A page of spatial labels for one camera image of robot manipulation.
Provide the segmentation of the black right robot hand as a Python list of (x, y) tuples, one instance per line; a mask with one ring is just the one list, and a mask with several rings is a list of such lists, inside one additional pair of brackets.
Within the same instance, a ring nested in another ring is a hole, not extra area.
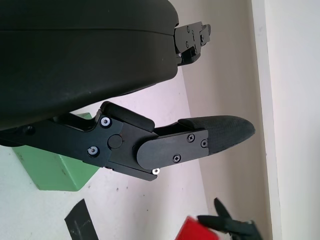
[(262, 240), (253, 220), (234, 220), (223, 203), (216, 197), (213, 201), (217, 216), (198, 215), (199, 223), (209, 229), (229, 234), (232, 240)]

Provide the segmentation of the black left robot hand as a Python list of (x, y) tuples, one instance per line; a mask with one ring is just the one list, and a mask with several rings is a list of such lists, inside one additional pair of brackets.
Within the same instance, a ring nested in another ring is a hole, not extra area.
[(210, 35), (209, 24), (180, 26), (167, 0), (1, 1), (1, 145), (153, 181), (161, 168), (244, 142), (255, 127), (241, 117), (156, 127), (109, 102), (173, 79)]

